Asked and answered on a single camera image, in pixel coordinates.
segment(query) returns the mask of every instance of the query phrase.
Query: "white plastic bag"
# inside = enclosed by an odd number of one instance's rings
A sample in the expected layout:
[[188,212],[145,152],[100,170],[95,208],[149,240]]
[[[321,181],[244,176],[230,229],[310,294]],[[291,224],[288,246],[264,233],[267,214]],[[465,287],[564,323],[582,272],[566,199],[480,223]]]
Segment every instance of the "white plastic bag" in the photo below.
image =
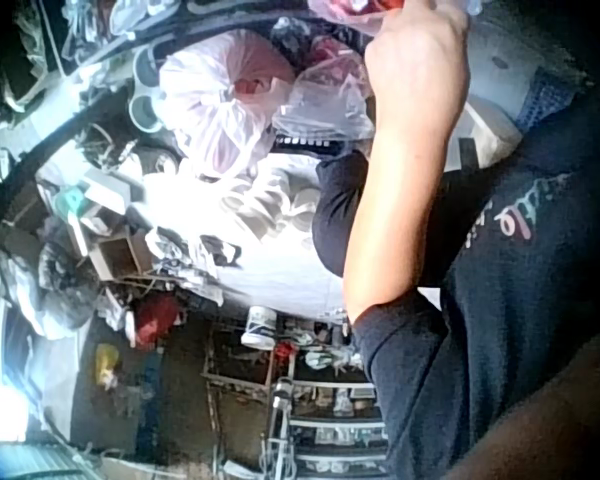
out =
[[[478,15],[482,11],[482,0],[455,0],[455,2],[469,15]],[[364,0],[308,0],[309,8],[319,17],[331,23],[348,25],[371,36],[375,36],[380,31],[382,20],[389,8],[397,3],[399,2],[381,0],[366,2]]]
[[180,172],[233,177],[264,158],[274,140],[266,130],[293,80],[285,58],[248,30],[170,56],[160,69],[165,98],[156,113],[188,157]]
[[366,99],[371,85],[362,56],[331,37],[313,42],[314,65],[300,75],[273,126],[291,137],[321,140],[372,138]]

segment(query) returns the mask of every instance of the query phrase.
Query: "shirt sleeve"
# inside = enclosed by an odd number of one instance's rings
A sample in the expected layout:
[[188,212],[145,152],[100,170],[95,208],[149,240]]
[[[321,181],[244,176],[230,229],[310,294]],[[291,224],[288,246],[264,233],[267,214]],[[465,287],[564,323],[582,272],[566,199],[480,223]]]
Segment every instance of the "shirt sleeve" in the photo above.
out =
[[389,437],[390,468],[409,478],[438,478],[464,441],[462,342],[451,334],[443,314],[417,291],[367,309],[354,334],[376,387]]

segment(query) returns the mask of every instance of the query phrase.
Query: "yellow object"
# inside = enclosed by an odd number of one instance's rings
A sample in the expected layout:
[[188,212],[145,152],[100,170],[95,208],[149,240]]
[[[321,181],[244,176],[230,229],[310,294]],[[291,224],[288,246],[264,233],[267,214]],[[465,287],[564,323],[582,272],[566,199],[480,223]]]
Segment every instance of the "yellow object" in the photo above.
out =
[[120,352],[113,345],[101,343],[96,348],[96,384],[108,387],[113,371],[120,359]]

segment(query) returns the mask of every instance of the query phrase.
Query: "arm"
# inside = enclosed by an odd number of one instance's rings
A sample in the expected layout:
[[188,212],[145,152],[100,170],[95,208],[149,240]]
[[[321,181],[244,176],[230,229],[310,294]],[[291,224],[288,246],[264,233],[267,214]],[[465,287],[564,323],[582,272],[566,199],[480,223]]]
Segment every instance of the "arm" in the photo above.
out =
[[580,478],[599,446],[600,335],[492,427],[444,480]]
[[367,48],[377,131],[344,270],[352,322],[418,281],[429,211],[467,91],[466,29],[459,9],[412,0]]

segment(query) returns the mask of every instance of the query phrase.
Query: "person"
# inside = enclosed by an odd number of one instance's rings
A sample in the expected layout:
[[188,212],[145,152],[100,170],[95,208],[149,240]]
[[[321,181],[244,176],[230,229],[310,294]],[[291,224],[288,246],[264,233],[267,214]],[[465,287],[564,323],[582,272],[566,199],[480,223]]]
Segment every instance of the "person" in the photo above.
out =
[[600,88],[495,167],[443,175],[467,29],[446,2],[391,12],[365,54],[369,160],[317,167],[315,248],[343,276],[398,478],[442,477],[600,333]]
[[600,334],[489,429],[443,480],[600,478]]

